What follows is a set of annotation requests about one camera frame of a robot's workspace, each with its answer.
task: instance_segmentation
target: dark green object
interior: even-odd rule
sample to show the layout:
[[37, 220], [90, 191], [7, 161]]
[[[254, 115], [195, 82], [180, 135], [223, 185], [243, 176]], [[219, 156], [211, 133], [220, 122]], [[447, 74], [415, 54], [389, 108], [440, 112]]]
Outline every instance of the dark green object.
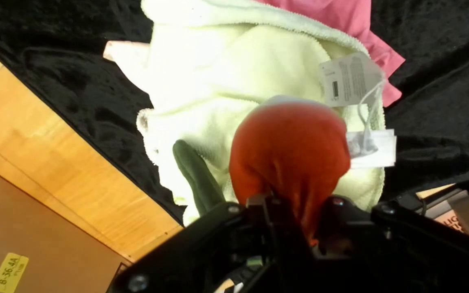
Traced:
[[207, 168], [202, 157], [187, 142], [177, 140], [173, 156], [182, 175], [188, 180], [199, 215], [203, 216], [217, 204], [225, 202], [222, 189]]

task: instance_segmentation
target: white tag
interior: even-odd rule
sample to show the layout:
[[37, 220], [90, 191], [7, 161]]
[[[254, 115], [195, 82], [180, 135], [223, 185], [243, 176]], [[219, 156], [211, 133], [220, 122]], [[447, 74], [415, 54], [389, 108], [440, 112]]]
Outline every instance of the white tag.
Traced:
[[383, 70], [362, 52], [321, 63], [320, 74], [325, 103], [330, 107], [359, 104], [385, 78]]
[[[350, 143], [360, 133], [362, 132], [347, 132], [346, 140]], [[374, 140], [378, 150], [370, 155], [351, 158], [350, 168], [379, 168], [395, 165], [397, 137], [394, 135], [394, 130], [373, 130], [370, 137]]]

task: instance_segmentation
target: pink cloth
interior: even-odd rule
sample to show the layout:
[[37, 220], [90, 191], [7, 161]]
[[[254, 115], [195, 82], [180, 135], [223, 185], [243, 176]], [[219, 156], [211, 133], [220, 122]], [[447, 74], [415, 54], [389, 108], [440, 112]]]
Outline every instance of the pink cloth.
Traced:
[[[256, 0], [298, 13], [322, 24], [344, 31], [359, 39], [372, 60], [390, 77], [405, 61], [387, 43], [370, 31], [371, 0]], [[387, 107], [401, 97], [401, 92], [390, 83], [383, 91], [383, 106]]]

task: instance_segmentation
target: black fabric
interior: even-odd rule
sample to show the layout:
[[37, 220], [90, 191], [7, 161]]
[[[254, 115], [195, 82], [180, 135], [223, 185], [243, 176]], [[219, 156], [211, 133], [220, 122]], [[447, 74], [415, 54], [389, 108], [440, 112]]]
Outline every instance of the black fabric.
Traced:
[[[149, 97], [101, 57], [151, 26], [140, 0], [0, 0], [0, 60], [181, 222], [136, 131]], [[399, 138], [384, 198], [469, 179], [469, 0], [373, 0], [372, 31], [407, 59], [391, 78], [404, 97], [386, 110]]]

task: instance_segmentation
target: yellow sticker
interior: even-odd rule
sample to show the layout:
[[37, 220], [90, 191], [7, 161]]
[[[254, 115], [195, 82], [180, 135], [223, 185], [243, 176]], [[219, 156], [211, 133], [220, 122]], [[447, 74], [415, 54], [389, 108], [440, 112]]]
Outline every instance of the yellow sticker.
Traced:
[[28, 265], [28, 257], [7, 254], [0, 267], [0, 293], [13, 293], [15, 291], [26, 265]]

